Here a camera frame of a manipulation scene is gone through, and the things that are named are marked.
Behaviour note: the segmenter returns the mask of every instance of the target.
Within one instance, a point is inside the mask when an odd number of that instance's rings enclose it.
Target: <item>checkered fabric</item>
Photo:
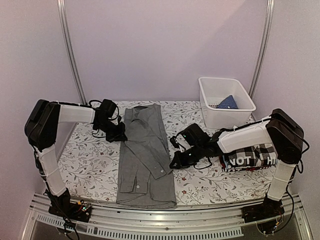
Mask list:
[[[274,166],[277,162],[276,157],[271,144],[260,144],[225,154],[220,157],[220,163],[225,172],[252,171]]]

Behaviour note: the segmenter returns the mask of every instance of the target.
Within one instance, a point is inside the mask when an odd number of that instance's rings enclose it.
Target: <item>table surface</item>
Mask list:
[[[209,134],[213,133],[205,127],[198,101],[116,103],[122,117],[126,108],[161,105],[168,140],[192,123],[197,123]],[[118,189],[120,143],[109,143],[104,138],[95,138],[92,132],[95,131],[91,124],[76,125],[58,161],[61,176],[72,196],[114,203]],[[176,149],[171,144],[169,151],[172,159]],[[211,161],[212,167],[203,170],[189,167],[173,171],[178,206],[225,204],[264,198],[275,171],[275,168],[271,167],[255,171],[223,172],[217,157]],[[197,167],[205,167],[207,164],[204,159]]]

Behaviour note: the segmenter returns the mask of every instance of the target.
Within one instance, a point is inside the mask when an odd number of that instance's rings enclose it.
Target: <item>floral tablecloth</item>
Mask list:
[[[176,135],[192,123],[207,133],[198,101],[119,101],[119,113],[126,108],[153,103],[161,105],[167,138]],[[75,197],[94,201],[115,202],[117,198],[120,143],[109,143],[92,136],[91,124],[78,123],[58,161],[62,178]],[[169,142],[170,157],[176,149]],[[272,180],[274,167],[240,172],[222,172],[218,158],[212,167],[174,170],[177,205],[210,205],[261,199]],[[205,167],[203,159],[197,167]]]

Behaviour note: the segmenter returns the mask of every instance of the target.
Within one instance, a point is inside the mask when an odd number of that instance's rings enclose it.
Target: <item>white plastic bin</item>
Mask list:
[[[256,106],[242,84],[232,78],[200,77],[200,103],[208,129],[233,128],[246,123]],[[216,108],[232,95],[239,109]]]

